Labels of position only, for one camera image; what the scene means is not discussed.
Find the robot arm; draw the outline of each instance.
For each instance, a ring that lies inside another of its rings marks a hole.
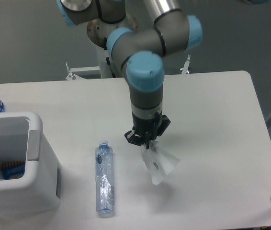
[[[71,1],[77,1],[82,7],[68,5]],[[161,57],[197,46],[203,34],[199,20],[193,15],[185,17],[177,0],[144,2],[154,27],[138,33],[126,27],[115,29],[107,38],[106,48],[130,90],[134,125],[125,137],[129,143],[146,144],[148,148],[149,141],[161,136],[170,124],[162,114]],[[59,3],[75,24],[94,18],[113,24],[125,17],[124,0],[61,0]]]

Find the gray floor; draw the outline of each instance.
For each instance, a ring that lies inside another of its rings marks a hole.
[[[193,73],[246,70],[266,116],[271,110],[271,0],[179,2],[186,14],[201,20],[204,37],[194,50],[166,58],[167,74],[178,72],[187,54]],[[141,29],[152,26],[143,0],[128,0],[127,8]],[[55,0],[0,1],[0,83],[63,80],[66,61],[71,67],[97,65],[85,24],[67,27]]]

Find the light blue joint cap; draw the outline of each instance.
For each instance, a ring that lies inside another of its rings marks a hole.
[[[133,54],[127,62],[128,83],[142,92],[154,92],[162,86],[164,69],[161,57],[151,51]]]
[[[63,9],[63,6],[61,5],[61,1],[60,0],[56,0],[57,1],[57,5],[61,11],[62,17],[64,18],[64,21],[66,22],[66,24],[68,26],[74,26],[76,25],[75,23],[72,22],[72,20],[68,17],[67,13],[65,12],[65,10]]]
[[[124,34],[126,33],[133,33],[133,31],[126,27],[120,27],[116,30],[112,31],[107,39],[107,49],[109,50],[109,54],[112,57],[112,50],[116,43],[116,41]]]
[[[203,28],[201,22],[195,15],[188,15],[190,34],[187,49],[198,46],[203,40]]]

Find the white plastic bag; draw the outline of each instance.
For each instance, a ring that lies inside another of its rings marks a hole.
[[[164,177],[168,175],[178,164],[180,159],[170,154],[158,146],[158,142],[151,140],[149,149],[146,145],[141,145],[142,159],[151,175],[154,185],[160,184]]]

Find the white bin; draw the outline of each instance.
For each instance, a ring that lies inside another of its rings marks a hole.
[[[0,181],[0,213],[28,213],[59,207],[61,165],[32,112],[0,113],[0,164],[24,161],[23,177]]]

